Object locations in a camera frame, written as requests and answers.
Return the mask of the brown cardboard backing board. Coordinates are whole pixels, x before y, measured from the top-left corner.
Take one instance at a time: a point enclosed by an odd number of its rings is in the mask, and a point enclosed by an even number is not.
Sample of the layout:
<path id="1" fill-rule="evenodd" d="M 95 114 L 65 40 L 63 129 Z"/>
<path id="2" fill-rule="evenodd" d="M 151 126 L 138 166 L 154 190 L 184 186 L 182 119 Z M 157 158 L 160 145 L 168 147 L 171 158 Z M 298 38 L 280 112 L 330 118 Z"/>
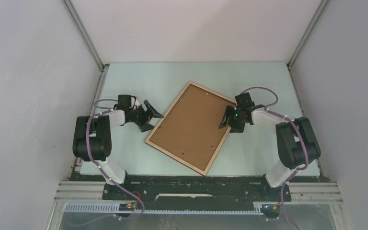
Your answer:
<path id="1" fill-rule="evenodd" d="M 145 143 L 205 176 L 210 170 L 230 127 L 219 125 L 230 99 L 195 82 L 188 82 Z"/>

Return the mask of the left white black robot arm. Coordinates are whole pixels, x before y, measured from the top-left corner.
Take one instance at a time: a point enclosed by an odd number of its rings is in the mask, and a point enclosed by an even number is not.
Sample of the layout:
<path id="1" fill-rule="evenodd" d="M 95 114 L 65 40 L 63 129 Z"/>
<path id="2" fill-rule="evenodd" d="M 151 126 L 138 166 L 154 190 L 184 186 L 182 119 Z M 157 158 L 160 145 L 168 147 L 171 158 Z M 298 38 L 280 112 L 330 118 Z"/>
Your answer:
<path id="1" fill-rule="evenodd" d="M 120 199 L 132 195 L 132 186 L 125 182 L 127 173 L 116 160 L 111 159 L 111 129 L 134 123 L 141 132 L 154 129 L 153 118 L 163 118 L 147 100 L 140 103 L 137 97 L 119 95 L 113 107 L 101 107 L 101 112 L 76 119 L 72 151 L 75 157 L 93 163 L 108 184 L 117 183 L 114 194 Z"/>

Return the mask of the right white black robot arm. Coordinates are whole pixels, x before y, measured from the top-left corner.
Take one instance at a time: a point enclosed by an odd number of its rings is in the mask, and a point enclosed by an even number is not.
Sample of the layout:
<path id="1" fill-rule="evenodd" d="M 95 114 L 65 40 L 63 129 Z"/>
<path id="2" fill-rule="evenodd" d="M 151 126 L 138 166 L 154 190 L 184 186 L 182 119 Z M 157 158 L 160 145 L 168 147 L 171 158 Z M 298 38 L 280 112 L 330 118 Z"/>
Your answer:
<path id="1" fill-rule="evenodd" d="M 282 184 L 321 155 L 310 120 L 307 117 L 290 118 L 273 112 L 267 105 L 256 105 L 248 92 L 235 97 L 236 105 L 228 105 L 219 128 L 230 127 L 231 133 L 243 133 L 246 124 L 265 127 L 276 136 L 279 160 L 264 175 L 265 184 L 260 186 L 260 196 L 274 199 Z"/>

